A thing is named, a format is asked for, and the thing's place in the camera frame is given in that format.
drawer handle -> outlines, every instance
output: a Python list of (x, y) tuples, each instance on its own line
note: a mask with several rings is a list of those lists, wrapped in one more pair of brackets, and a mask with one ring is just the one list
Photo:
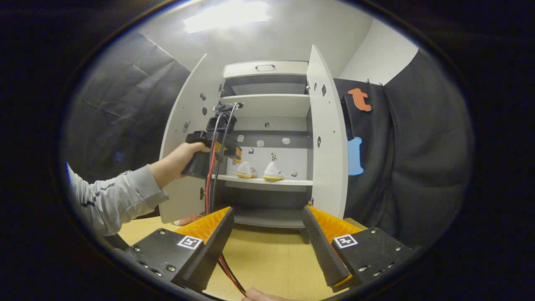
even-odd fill
[(255, 69), (258, 70), (258, 71), (268, 71), (265, 68), (267, 66), (270, 66), (271, 70), (275, 70), (275, 65), (258, 65), (258, 66), (255, 67)]

cabinet handle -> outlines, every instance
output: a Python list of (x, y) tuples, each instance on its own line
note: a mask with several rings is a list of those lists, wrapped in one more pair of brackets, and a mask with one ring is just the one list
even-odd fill
[(275, 65), (258, 65), (258, 66), (255, 67), (255, 69), (256, 69), (257, 71), (260, 71), (260, 68), (258, 68), (258, 67), (266, 67), (266, 66), (271, 66), (271, 67), (273, 68), (273, 70), (275, 69)]

cabinet shelf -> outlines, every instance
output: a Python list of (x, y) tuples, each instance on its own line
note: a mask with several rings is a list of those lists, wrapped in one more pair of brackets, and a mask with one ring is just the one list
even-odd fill
[(303, 229), (303, 209), (277, 208), (234, 208), (236, 224), (269, 227)]
[(266, 181), (263, 178), (243, 179), (237, 176), (230, 176), (230, 175), (219, 175), (217, 176), (217, 178), (219, 180), (259, 184), (259, 185), (312, 186), (312, 180), (284, 179), (284, 180), (279, 180), (279, 181)]
[(242, 102), (236, 117), (307, 116), (310, 97), (306, 94), (252, 94), (221, 97), (221, 103)]

white cabinet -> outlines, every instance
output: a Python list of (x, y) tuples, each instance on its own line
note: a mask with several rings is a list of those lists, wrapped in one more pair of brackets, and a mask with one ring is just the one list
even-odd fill
[(307, 74), (308, 63), (298, 61), (259, 61), (227, 65), (225, 78), (263, 74)]
[(346, 126), (338, 91), (322, 54), (312, 46), (307, 71), (314, 133), (314, 207), (342, 218), (346, 206)]
[[(278, 77), (279, 81), (294, 77), (291, 80), (302, 85), (303, 92), (223, 96), (226, 81), (243, 84), (246, 81), (242, 79), (261, 78), (258, 75), (264, 75), (262, 82), (249, 87), (266, 84), (269, 76)], [(305, 82), (310, 86), (308, 91), (304, 89)], [(235, 211), (236, 223), (302, 229), (302, 208), (311, 198), (315, 207), (343, 217), (348, 177), (345, 123), (334, 81), (316, 46), (312, 46), (308, 62), (264, 61), (219, 66), (205, 55), (177, 97), (160, 157), (184, 142), (188, 133), (204, 130), (218, 102), (244, 103), (235, 113), (238, 121), (234, 133), (246, 136), (242, 159), (253, 163), (258, 170), (257, 179), (241, 179), (235, 176), (238, 166), (232, 160), (228, 159), (221, 167), (218, 191), (237, 189), (242, 192), (234, 196), (249, 202)], [(201, 113), (203, 108), (208, 110), (206, 115)], [(292, 137), (292, 143), (283, 145), (280, 137), (286, 136)], [(266, 145), (257, 145), (259, 140), (265, 140)], [(262, 179), (271, 160), (277, 160), (276, 165), (285, 174), (284, 180), (267, 182)], [(203, 186), (204, 180), (195, 178), (169, 184), (165, 190), (170, 199), (160, 204), (162, 222), (203, 212), (204, 201), (200, 197)], [(270, 193), (274, 195), (273, 201), (267, 202), (267, 207), (267, 203), (261, 205), (260, 199), (269, 199)], [(295, 201), (295, 206), (281, 201), (281, 195), (289, 197), (290, 202)]]

wooden table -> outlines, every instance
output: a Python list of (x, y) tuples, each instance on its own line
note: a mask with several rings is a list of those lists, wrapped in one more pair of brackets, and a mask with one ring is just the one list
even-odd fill
[[(352, 219), (345, 220), (366, 229)], [(175, 231), (180, 227), (151, 217), (124, 224), (119, 235), (133, 245), (158, 228)], [(254, 287), (292, 300), (321, 300), (335, 295), (325, 283), (312, 245), (303, 244), (298, 231), (236, 224), (223, 255), (245, 289)], [(243, 297), (217, 266), (204, 292), (231, 301)]]

